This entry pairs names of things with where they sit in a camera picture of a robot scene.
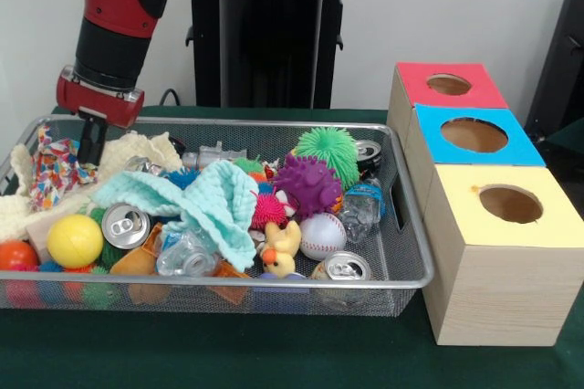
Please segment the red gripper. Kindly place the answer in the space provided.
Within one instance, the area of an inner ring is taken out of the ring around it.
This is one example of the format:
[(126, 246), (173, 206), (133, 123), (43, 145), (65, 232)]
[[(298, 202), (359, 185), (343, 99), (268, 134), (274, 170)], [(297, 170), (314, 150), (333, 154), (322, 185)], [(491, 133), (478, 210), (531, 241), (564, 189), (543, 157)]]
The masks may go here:
[[(65, 66), (57, 81), (57, 104), (75, 114), (93, 115), (85, 118), (79, 140), (78, 162), (99, 165), (106, 143), (108, 124), (129, 128), (138, 118), (144, 102), (144, 91), (102, 89), (80, 79), (72, 66)], [(92, 130), (98, 136), (92, 140)]]

